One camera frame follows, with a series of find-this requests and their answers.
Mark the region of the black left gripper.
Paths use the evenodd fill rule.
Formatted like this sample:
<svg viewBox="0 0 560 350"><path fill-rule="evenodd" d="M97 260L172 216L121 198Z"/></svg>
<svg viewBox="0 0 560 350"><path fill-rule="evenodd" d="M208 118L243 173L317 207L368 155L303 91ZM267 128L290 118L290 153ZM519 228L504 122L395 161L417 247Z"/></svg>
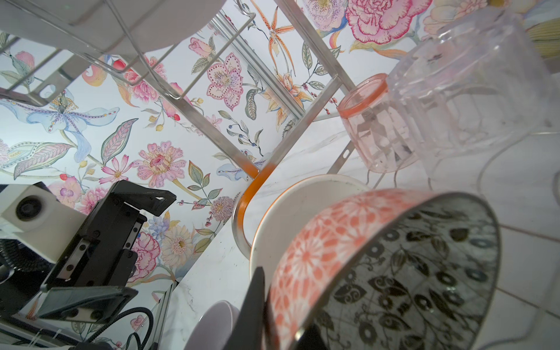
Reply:
<svg viewBox="0 0 560 350"><path fill-rule="evenodd" d="M133 250L142 213L161 215L176 195L119 181L86 217L42 285L40 319L115 319L136 295L127 281L136 271Z"/></svg>

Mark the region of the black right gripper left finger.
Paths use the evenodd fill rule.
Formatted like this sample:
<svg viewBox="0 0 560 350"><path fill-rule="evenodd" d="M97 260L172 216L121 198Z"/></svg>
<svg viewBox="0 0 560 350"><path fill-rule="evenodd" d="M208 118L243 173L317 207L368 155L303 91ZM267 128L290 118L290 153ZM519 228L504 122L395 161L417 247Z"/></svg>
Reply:
<svg viewBox="0 0 560 350"><path fill-rule="evenodd" d="M265 271L255 269L239 317L224 350L259 350L265 317Z"/></svg>

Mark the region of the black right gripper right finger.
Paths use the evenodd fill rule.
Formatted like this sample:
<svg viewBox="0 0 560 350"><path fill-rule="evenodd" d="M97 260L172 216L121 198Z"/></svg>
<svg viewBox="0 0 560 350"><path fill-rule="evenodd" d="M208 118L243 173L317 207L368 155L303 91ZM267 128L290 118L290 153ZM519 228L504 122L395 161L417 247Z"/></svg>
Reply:
<svg viewBox="0 0 560 350"><path fill-rule="evenodd" d="M297 350L328 350L317 325L310 325L297 342Z"/></svg>

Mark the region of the lavender bowl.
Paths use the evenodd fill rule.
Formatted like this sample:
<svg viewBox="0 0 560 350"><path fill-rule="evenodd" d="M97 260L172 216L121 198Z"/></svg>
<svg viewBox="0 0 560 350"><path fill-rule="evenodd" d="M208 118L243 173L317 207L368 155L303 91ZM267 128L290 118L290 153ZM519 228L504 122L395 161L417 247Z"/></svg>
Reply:
<svg viewBox="0 0 560 350"><path fill-rule="evenodd" d="M239 309L226 300L212 305L194 327L184 350L222 350L239 313Z"/></svg>

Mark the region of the pink floral patterned bowl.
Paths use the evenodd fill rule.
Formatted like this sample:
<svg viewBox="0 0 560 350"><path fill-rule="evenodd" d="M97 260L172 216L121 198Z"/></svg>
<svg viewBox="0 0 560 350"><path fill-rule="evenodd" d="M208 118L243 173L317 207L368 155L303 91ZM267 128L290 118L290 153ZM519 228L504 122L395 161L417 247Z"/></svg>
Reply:
<svg viewBox="0 0 560 350"><path fill-rule="evenodd" d="M469 193L370 190L314 216L268 292L266 349L316 328L327 349L471 349L500 272L490 205Z"/></svg>

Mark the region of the orange bowl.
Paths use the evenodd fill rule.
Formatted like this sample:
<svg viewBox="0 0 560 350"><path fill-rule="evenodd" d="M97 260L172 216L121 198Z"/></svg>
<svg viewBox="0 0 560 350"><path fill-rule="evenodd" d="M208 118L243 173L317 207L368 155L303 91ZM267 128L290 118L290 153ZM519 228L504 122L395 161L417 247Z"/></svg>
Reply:
<svg viewBox="0 0 560 350"><path fill-rule="evenodd" d="M261 267L268 292L282 255L304 226L329 206L368 190L359 180L338 174L312 176L286 189L267 209L255 233L250 274Z"/></svg>

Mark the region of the white plain plate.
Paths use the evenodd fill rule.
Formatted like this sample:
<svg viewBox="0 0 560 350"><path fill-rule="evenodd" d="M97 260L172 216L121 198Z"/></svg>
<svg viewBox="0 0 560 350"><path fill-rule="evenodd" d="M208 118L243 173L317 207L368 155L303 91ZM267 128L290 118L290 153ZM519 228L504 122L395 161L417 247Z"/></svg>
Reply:
<svg viewBox="0 0 560 350"><path fill-rule="evenodd" d="M2 1L1 30L53 48L131 55L178 44L224 1Z"/></svg>

